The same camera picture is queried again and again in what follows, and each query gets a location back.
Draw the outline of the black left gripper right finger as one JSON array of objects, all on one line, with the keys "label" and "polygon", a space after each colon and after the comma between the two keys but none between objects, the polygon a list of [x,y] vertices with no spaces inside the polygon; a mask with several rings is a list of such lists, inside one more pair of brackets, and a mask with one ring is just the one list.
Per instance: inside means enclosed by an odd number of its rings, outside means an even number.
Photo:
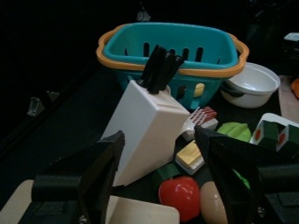
[{"label": "black left gripper right finger", "polygon": [[278,152],[195,128],[229,224],[299,224],[299,163]]}]

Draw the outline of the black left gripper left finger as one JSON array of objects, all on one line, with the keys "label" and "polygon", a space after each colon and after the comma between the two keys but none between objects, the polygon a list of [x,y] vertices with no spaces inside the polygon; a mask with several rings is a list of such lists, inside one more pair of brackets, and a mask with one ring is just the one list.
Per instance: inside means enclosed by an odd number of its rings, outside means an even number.
[{"label": "black left gripper left finger", "polygon": [[124,145],[118,132],[51,164],[34,180],[23,224],[106,224]]}]

